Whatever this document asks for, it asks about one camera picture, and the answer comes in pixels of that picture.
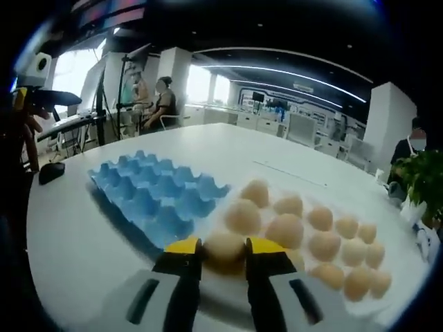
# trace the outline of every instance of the table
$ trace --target table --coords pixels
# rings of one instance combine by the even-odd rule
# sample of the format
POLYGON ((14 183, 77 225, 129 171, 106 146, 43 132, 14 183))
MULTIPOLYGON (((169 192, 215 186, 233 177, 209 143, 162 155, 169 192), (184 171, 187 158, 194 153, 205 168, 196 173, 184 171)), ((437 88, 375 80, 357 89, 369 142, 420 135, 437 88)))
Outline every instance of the table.
MULTIPOLYGON (((331 156, 258 131, 207 124, 130 138, 74 156, 63 177, 45 186, 34 178, 28 206, 28 256, 35 288, 49 315, 64 328, 97 315, 105 296, 152 263, 132 249, 101 214, 87 191, 87 170, 137 150, 171 158, 216 183, 238 183, 259 174, 277 185, 335 204, 346 203, 378 224, 378 238, 407 267, 404 292, 376 317, 390 324, 415 295, 428 266, 414 238, 372 176, 331 156)), ((196 331, 241 331, 198 312, 196 331)))

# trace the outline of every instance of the woman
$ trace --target woman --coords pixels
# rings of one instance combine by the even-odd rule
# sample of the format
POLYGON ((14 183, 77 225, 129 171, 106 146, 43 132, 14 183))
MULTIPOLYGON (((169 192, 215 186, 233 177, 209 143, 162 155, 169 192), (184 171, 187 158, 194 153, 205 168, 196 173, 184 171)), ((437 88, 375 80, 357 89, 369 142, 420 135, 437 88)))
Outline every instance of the woman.
MULTIPOLYGON (((169 76, 160 77, 157 81, 155 89, 160 94, 154 109, 152 110, 152 115, 143 125, 142 133, 152 133, 162 129, 163 126, 160 122, 161 116, 176 116, 177 106, 175 94, 170 89, 172 79, 169 76)), ((176 122, 175 118, 165 118, 163 119, 163 124, 165 127, 174 125, 176 122)))

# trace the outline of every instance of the black mouse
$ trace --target black mouse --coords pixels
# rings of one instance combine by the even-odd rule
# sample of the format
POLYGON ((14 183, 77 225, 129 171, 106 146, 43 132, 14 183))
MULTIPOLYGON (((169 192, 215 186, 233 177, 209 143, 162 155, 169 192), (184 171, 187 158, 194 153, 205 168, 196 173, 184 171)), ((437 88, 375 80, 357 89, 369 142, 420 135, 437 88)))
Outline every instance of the black mouse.
POLYGON ((45 185, 64 174, 64 163, 50 163, 42 167, 39 174, 40 185, 45 185))

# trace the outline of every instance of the egg carton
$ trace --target egg carton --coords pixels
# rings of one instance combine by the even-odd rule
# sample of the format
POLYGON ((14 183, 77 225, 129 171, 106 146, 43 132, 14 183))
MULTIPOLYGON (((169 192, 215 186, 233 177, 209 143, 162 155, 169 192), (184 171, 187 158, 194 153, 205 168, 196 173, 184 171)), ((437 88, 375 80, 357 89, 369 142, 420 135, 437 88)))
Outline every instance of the egg carton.
POLYGON ((137 151, 117 163, 88 171, 97 188, 159 249, 186 239, 195 223, 206 218, 230 186, 217 187, 207 174, 194 176, 190 167, 174 167, 170 159, 137 151))

